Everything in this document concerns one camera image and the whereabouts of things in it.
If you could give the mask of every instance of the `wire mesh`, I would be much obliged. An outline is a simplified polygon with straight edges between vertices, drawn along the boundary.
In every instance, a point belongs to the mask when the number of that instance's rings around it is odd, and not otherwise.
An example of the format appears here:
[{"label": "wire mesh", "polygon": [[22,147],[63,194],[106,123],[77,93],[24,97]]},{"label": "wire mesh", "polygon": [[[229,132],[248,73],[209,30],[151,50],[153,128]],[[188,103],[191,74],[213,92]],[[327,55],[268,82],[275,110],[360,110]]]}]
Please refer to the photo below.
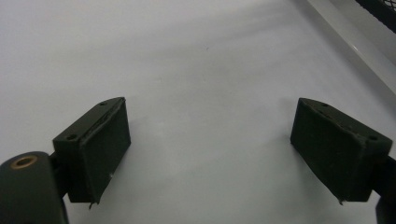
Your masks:
[{"label": "wire mesh", "polygon": [[379,0],[396,12],[396,0]]}]

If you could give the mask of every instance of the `white table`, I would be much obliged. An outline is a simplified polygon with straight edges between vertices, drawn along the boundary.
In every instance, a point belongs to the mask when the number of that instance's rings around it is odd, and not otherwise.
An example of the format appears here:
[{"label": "white table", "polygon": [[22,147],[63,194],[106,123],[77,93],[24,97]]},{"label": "white table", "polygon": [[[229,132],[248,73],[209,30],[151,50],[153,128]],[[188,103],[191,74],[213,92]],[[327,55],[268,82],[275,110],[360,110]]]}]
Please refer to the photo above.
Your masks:
[{"label": "white table", "polygon": [[117,96],[133,143],[71,224],[375,223],[290,145],[299,97],[396,139],[395,96],[305,1],[0,3],[0,161]]}]

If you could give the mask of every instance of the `white floor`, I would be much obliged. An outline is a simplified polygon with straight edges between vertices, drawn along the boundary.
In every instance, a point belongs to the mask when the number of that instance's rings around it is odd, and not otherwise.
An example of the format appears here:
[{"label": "white floor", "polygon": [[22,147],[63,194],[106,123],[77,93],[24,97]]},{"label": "white floor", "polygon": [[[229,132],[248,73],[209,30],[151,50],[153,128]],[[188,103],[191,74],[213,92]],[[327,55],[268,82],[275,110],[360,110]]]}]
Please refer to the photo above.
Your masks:
[{"label": "white floor", "polygon": [[396,139],[395,96],[305,1],[0,3],[0,161],[116,96],[132,146],[71,224],[375,223],[290,145],[299,97]]}]

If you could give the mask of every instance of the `brass insert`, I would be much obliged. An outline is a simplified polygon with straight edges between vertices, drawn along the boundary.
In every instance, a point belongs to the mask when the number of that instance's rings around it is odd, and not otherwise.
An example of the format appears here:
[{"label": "brass insert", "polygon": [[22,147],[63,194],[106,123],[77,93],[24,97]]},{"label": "brass insert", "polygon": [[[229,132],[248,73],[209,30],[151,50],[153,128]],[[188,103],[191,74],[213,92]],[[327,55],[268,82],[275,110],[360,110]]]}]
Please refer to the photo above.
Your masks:
[{"label": "brass insert", "polygon": [[11,163],[11,168],[14,170],[23,169],[35,163],[37,161],[37,156],[24,156],[15,160]]}]

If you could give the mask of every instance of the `black plastic part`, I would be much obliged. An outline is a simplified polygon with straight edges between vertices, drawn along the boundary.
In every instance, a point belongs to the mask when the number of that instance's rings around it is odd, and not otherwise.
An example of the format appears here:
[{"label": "black plastic part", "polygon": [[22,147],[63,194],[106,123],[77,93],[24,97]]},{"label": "black plastic part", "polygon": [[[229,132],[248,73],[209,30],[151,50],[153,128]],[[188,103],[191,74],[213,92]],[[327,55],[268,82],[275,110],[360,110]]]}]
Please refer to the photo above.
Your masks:
[{"label": "black plastic part", "polygon": [[396,160],[388,157],[385,163],[376,166],[372,182],[373,190],[381,195],[381,200],[396,205]]},{"label": "black plastic part", "polygon": [[388,1],[391,3],[390,6],[387,6],[384,0],[356,1],[396,34],[396,11],[394,10],[396,5],[394,0]]},{"label": "black plastic part", "polygon": [[376,205],[376,223],[394,224],[396,223],[396,205],[387,203],[381,198]]},{"label": "black plastic part", "polygon": [[367,202],[373,170],[392,145],[332,106],[305,98],[298,102],[290,141],[340,202]]},{"label": "black plastic part", "polygon": [[56,157],[70,172],[72,203],[99,203],[131,145],[125,99],[103,101],[53,139]]},{"label": "black plastic part", "polygon": [[66,224],[50,157],[28,152],[0,166],[1,224]]}]

